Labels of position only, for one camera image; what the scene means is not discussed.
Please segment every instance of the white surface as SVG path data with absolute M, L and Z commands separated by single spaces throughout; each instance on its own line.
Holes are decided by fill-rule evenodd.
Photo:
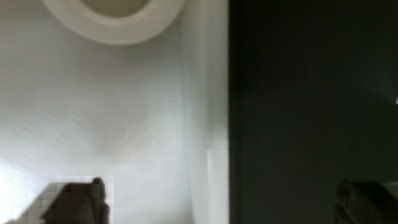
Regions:
M 192 0 L 167 32 L 110 47 L 41 2 L 1 1 L 0 223 L 35 223 L 51 183 L 101 176 L 112 223 L 227 224 L 225 7 Z
M 1 176 L 19 184 L 1 181 L 0 206 L 62 176 L 101 176 L 112 223 L 190 223 L 177 24 L 145 44 L 110 47 L 69 32 L 39 1 L 3 0 L 1 8 Z
M 184 0 L 151 0 L 129 16 L 99 14 L 80 0 L 42 0 L 53 16 L 69 29 L 99 43 L 124 45 L 149 40 L 167 29 Z
M 186 2 L 181 34 L 193 220 L 227 224 L 227 0 Z

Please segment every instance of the black door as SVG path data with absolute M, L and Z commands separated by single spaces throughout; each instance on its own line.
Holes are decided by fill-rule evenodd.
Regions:
M 231 0 L 231 220 L 332 223 L 398 181 L 398 2 Z

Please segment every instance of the white wall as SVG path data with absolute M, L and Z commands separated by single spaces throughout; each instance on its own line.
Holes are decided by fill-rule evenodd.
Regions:
M 0 203 L 14 213 L 0 222 L 26 192 L 103 176 L 112 223 L 186 224 L 179 23 L 147 43 L 112 47 L 71 33 L 39 1 L 3 0 L 0 11 L 0 165 L 16 167 L 0 200 L 19 203 Z

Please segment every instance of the dark object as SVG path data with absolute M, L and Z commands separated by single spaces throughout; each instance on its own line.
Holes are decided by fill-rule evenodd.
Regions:
M 46 224 L 108 224 L 108 205 L 105 204 L 105 184 L 69 183 L 42 215 Z
M 398 223 L 398 202 L 376 182 L 339 184 L 334 223 Z

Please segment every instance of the dark panel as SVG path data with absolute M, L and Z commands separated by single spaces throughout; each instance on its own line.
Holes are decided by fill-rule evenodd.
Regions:
M 398 181 L 398 2 L 231 0 L 231 218 L 332 223 Z

